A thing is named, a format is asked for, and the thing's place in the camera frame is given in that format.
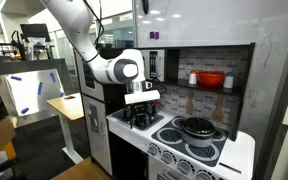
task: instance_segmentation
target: table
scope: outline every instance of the table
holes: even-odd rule
[[[63,148],[63,151],[73,160],[75,164],[81,162],[83,158],[74,150],[71,131],[68,124],[68,121],[76,121],[84,117],[80,93],[51,99],[48,100],[47,103],[59,112],[59,118],[66,145],[66,147]]]
[[[111,180],[111,178],[105,174],[101,168],[92,162],[91,158],[88,157],[82,162],[62,172],[52,180]]]

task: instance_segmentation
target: ceiling light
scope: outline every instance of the ceiling light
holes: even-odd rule
[[[157,21],[164,21],[164,18],[156,18]]]
[[[180,15],[180,14],[174,14],[172,17],[173,17],[173,18],[180,18],[181,15]]]
[[[156,11],[156,10],[152,10],[150,13],[151,14],[160,14],[161,12],[160,11]]]
[[[143,21],[142,23],[143,24],[151,24],[152,22],[151,21]]]

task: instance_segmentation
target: cable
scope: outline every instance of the cable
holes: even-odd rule
[[[95,16],[96,20],[100,23],[100,27],[99,27],[99,30],[98,30],[98,36],[97,38],[95,39],[95,48],[97,48],[98,46],[98,41],[99,41],[99,38],[103,35],[104,33],[104,26],[102,24],[102,3],[101,3],[101,0],[99,0],[100,2],[100,18],[97,17],[97,15],[95,14],[95,12],[93,11],[93,9],[91,8],[91,6],[88,4],[87,0],[83,0],[84,3],[86,4],[86,6],[88,7],[88,9],[93,13],[93,15]],[[99,55],[99,53],[97,52],[97,54],[91,59],[91,60],[84,60],[85,62],[91,62],[93,61],[97,56]]]

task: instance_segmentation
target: oven knob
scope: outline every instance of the oven knob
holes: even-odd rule
[[[157,148],[155,146],[150,146],[148,148],[148,151],[147,151],[149,154],[151,154],[152,156],[155,156],[158,152]]]
[[[197,175],[196,180],[212,180],[212,179],[207,174],[199,174],[199,175]]]
[[[166,164],[170,164],[173,161],[173,158],[170,154],[164,153],[161,157],[161,160],[165,162]]]
[[[180,162],[177,165],[177,169],[181,171],[181,173],[183,173],[184,175],[188,175],[188,173],[190,173],[191,171],[191,167],[188,163],[186,162]]]

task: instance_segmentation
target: pot lid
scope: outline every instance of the pot lid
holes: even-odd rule
[[[203,118],[191,117],[184,121],[183,129],[192,135],[213,135],[215,133],[214,125]]]

